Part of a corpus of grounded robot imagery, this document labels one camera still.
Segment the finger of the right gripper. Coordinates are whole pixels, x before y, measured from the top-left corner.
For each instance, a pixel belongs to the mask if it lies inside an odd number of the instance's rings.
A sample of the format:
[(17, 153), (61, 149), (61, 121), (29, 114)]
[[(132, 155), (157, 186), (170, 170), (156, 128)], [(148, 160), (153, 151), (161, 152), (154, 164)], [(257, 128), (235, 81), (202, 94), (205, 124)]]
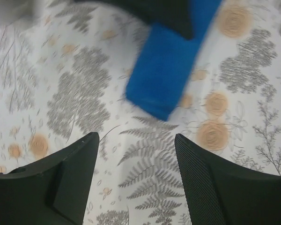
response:
[(118, 7), (143, 22), (160, 23), (183, 38), (193, 38), (190, 0), (101, 0)]

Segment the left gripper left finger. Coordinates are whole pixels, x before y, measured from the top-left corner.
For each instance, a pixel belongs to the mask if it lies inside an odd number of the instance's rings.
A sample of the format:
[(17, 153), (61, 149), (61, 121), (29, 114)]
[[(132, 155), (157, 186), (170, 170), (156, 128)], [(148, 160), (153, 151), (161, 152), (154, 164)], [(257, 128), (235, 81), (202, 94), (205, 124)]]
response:
[(99, 147), (91, 132), (43, 159), (0, 173), (0, 225), (81, 225)]

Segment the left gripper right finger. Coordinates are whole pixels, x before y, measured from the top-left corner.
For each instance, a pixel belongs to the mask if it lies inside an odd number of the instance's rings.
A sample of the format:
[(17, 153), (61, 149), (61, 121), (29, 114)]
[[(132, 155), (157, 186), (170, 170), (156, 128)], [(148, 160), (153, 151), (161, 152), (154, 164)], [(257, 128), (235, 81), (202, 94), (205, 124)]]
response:
[(281, 176), (213, 154), (182, 134), (175, 150), (194, 225), (281, 225)]

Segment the blue towel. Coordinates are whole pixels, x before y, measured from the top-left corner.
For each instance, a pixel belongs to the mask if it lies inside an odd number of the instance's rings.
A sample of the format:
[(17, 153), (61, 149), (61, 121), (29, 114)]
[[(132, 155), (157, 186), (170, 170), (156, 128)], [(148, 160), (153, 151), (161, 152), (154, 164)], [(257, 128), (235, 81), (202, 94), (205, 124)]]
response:
[(185, 39), (161, 23), (150, 34), (126, 86), (126, 98), (159, 120), (178, 105), (220, 0), (188, 0), (193, 37)]

